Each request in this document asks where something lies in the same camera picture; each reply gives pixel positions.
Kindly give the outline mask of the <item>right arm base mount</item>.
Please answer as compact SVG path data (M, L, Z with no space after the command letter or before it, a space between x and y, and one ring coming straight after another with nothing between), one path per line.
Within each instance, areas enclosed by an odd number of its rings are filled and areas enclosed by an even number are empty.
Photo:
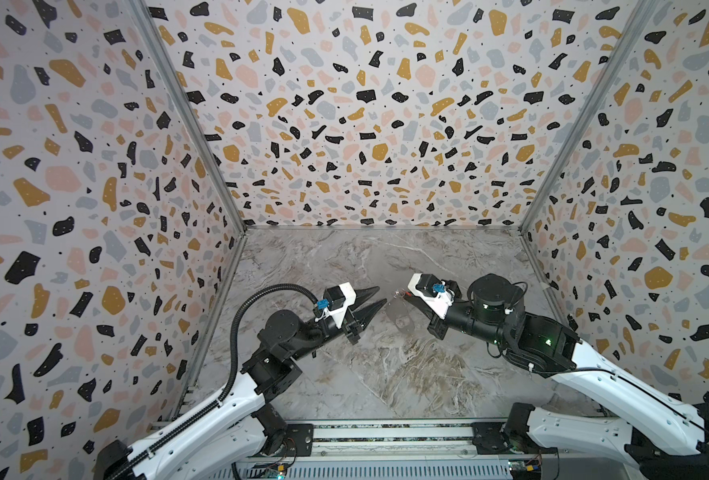
M472 423L473 439L479 455L483 454L542 454L558 453L558 448L538 444L533 436L535 430L528 421L534 416L536 406L517 402L505 422L479 421Z

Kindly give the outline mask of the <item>metal keyring plate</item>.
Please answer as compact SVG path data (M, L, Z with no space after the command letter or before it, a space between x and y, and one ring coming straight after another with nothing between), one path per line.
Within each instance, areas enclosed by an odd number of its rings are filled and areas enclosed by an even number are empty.
M416 324L411 315L412 305L405 300L406 294L405 290L397 290L394 293L387 303L386 316L394 323L398 332L410 335L416 331Z

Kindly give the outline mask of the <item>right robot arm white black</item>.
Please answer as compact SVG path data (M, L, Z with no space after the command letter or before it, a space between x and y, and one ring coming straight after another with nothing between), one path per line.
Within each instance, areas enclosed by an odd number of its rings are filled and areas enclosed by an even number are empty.
M432 336L451 330L498 349L498 357L570 387L604 417L513 405L504 442L524 454L578 451L626 464L647 479L709 479L709 404L672 398L602 356L569 326L528 312L521 282L487 274L462 294L451 280L416 273L403 297L425 314Z

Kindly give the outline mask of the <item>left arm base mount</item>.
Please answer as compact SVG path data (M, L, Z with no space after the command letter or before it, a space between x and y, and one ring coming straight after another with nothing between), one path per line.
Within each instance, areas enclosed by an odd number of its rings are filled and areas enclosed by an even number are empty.
M314 445L314 424L288 423L268 404L244 418L248 433L258 436L254 455L310 457Z

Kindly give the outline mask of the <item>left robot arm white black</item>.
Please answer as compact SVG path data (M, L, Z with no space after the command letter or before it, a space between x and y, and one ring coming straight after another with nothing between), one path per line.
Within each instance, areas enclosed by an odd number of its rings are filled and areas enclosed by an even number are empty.
M161 430L130 445L115 441L106 446L96 458L94 478L204 479L244 458L286 451L288 424L272 400L302 374L298 360L338 338L359 342L387 303L376 299L379 290L344 283L316 297L306 287L281 283L252 294L232 320L226 384ZM312 319L304 321L290 310L274 312L258 332L258 349L240 361L238 334L244 316L278 292L304 295L312 302Z

